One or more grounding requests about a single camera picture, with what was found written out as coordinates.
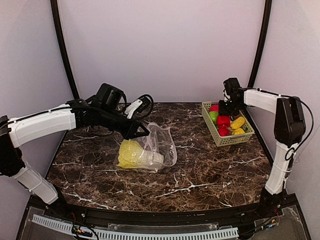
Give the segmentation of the clear zip top bag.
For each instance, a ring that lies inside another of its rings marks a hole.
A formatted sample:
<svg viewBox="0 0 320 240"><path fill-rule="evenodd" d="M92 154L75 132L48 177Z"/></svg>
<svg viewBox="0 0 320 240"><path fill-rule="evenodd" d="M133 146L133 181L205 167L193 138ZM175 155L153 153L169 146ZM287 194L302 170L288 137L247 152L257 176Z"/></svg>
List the clear zip top bag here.
<svg viewBox="0 0 320 240"><path fill-rule="evenodd" d="M152 170L145 170L145 169L123 169L117 166L118 163L118 153L116 154L116 157L114 159L114 165L123 171L131 171L131 172L138 172L138 173L150 173L150 174L157 174L161 172L164 168L170 168L173 167L177 163L178 154L176 145L174 143L174 140L172 138L171 134L171 128L160 127L157 123L151 122L147 125L147 128L150 131L150 134L148 136L144 137L138 137L136 139L131 139L133 141L139 142L139 144L146 148L148 146L148 149L157 152L161 155L163 155L163 168L158 170L157 172Z"/></svg>

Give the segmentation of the toy napa cabbage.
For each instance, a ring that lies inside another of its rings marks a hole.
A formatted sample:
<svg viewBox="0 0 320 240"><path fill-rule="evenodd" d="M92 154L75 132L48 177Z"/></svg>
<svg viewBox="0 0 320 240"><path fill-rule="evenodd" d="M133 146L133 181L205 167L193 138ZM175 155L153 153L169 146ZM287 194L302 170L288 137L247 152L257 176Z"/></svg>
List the toy napa cabbage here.
<svg viewBox="0 0 320 240"><path fill-rule="evenodd" d="M142 169L157 172L163 168L164 156L143 148L135 140L123 140L118 151L117 166L122 169Z"/></svg>

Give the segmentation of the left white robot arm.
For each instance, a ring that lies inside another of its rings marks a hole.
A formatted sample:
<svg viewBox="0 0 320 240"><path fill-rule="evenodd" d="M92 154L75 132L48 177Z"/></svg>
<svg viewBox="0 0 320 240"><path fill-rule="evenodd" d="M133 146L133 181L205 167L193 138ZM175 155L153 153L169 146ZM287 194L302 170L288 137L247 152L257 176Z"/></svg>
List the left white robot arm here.
<svg viewBox="0 0 320 240"><path fill-rule="evenodd" d="M150 112L135 117L145 109L153 110L154 100L149 94L138 97L132 103L125 93L110 84L103 83L98 92L88 99L77 98L58 107L20 118L0 118L0 174L17 180L29 192L45 204L64 204L65 198L56 186L23 160L21 146L58 132L104 127L118 132L125 140L146 137L150 131L140 123ZM122 108L118 105L124 100Z"/></svg>

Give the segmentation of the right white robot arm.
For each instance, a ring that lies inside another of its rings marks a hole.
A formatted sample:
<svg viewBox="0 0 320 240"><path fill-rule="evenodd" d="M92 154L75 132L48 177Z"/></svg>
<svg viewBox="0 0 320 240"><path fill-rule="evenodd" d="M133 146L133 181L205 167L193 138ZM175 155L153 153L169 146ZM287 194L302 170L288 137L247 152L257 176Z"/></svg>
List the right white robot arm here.
<svg viewBox="0 0 320 240"><path fill-rule="evenodd" d="M275 115L275 157L256 209L260 217L265 217L282 205L296 152L310 136L310 133L306 133L303 111L307 105L297 96L277 94L260 88L242 88L237 78L228 78L223 85L224 99L218 103L221 113L235 116L246 107L255 107Z"/></svg>

